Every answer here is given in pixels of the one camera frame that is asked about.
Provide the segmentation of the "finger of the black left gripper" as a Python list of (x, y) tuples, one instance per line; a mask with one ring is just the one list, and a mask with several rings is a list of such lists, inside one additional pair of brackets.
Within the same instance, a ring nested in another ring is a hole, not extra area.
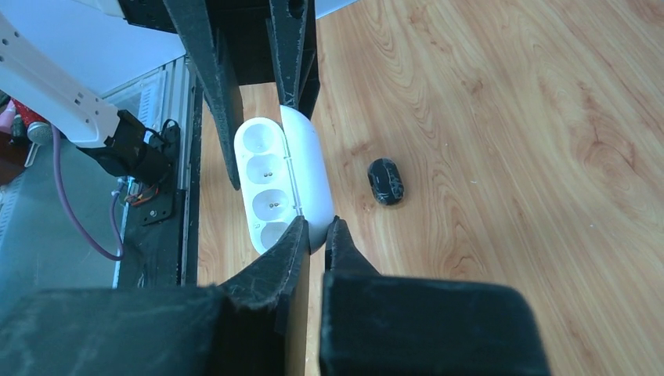
[(240, 188), (234, 137), (244, 122), (240, 86), (224, 33), (213, 22), (205, 1), (167, 0), (165, 8), (202, 84), (229, 180)]
[(280, 104), (312, 117), (320, 90), (314, 0), (270, 0), (267, 19)]

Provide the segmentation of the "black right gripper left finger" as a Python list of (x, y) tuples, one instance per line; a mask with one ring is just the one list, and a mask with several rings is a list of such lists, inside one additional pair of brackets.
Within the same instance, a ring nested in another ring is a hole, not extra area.
[(309, 225), (218, 286), (47, 290), (1, 324), (4, 375), (302, 375)]

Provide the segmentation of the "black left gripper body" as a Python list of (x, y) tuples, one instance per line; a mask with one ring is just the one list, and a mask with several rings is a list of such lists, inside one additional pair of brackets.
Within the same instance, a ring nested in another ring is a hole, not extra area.
[(283, 5), (276, 19), (303, 27), (300, 85), (318, 81), (316, 3), (314, 1), (120, 1), (127, 22), (180, 36), (188, 46), (224, 38), (239, 85), (275, 82), (271, 51), (272, 5)]

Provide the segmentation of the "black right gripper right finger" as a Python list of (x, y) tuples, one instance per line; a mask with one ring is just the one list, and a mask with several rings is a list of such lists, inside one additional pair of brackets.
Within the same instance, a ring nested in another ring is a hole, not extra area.
[(525, 298), (499, 284), (394, 277), (328, 229), (319, 335), (323, 375), (548, 375)]

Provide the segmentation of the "black earbud charging case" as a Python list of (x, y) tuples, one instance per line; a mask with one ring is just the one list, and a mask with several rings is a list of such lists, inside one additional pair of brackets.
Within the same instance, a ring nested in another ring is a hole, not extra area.
[(367, 177), (374, 199), (384, 206), (398, 204), (404, 198), (404, 185), (396, 163), (390, 158), (378, 158), (367, 169)]

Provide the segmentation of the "white earbud charging case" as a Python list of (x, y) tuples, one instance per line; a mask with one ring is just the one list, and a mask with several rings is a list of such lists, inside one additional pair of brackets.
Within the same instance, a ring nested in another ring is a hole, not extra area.
[(301, 112), (280, 106), (281, 121), (246, 120), (233, 145), (248, 233), (260, 255), (301, 215), (312, 250), (326, 241), (334, 201), (316, 129)]

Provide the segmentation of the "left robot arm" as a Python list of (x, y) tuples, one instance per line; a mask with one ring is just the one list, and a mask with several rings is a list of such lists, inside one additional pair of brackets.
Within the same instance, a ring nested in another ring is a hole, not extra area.
[(230, 182), (240, 187), (233, 140), (240, 87), (276, 84), (279, 103), (311, 116), (319, 93), (314, 1), (4, 1), (1, 90), (44, 117), (110, 175), (153, 185), (174, 161), (146, 127), (93, 83), (122, 81), (143, 58), (162, 60), (179, 37), (204, 90)]

